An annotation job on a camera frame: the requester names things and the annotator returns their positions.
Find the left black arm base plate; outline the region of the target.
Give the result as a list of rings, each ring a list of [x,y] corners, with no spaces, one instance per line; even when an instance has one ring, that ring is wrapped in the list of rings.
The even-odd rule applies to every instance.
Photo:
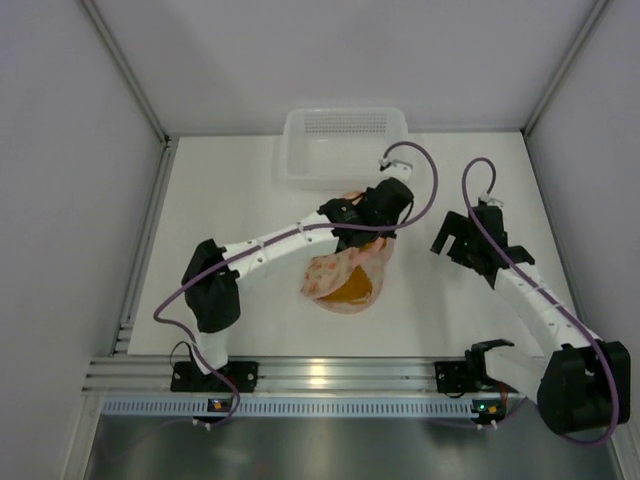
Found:
[[[259,364],[255,361],[230,361],[221,374],[240,393],[252,393],[258,381]],[[170,384],[171,392],[231,392],[231,387],[214,374],[204,374],[194,360],[176,362]]]

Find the pink mesh bra laundry bag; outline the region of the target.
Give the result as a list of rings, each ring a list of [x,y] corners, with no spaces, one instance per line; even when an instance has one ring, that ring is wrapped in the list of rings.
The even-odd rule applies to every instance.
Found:
[[[393,238],[379,238],[363,247],[312,258],[304,273],[301,294],[319,307],[337,314],[351,315],[368,309],[382,291],[386,265],[393,254],[394,246]],[[362,267],[373,284],[370,299],[360,305],[323,300],[324,296],[341,287],[357,266]]]

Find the mustard yellow lace bra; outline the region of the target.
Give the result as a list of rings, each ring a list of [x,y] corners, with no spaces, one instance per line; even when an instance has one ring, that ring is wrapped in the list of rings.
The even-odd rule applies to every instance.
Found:
[[[347,281],[323,300],[334,303],[360,305],[366,303],[373,294],[373,284],[361,266],[357,266]]]

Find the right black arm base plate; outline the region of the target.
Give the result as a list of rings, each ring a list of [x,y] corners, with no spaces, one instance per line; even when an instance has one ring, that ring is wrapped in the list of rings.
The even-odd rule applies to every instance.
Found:
[[[434,363],[437,391],[460,398],[471,393],[496,393],[505,400],[508,391],[498,381],[490,379],[476,360],[440,360]]]

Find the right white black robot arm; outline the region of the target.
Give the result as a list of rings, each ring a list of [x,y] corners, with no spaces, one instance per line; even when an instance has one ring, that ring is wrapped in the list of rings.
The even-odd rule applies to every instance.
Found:
[[[480,202],[468,216],[448,212],[431,250],[483,277],[541,351],[528,354],[507,339],[477,342],[464,354],[469,383],[476,389],[503,384],[525,395],[557,435],[628,422],[629,351],[619,341],[603,341],[570,314],[533,256],[509,245],[500,207]]]

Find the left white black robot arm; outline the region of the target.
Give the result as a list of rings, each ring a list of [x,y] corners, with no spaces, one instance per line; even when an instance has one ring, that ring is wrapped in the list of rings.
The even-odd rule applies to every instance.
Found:
[[[301,292],[322,308],[354,314],[380,293],[395,225],[414,195],[389,178],[363,192],[333,198],[295,225],[245,243],[201,242],[183,275],[185,301],[197,325],[191,358],[210,375],[228,363],[229,328],[241,316],[240,296],[292,265],[304,268]]]

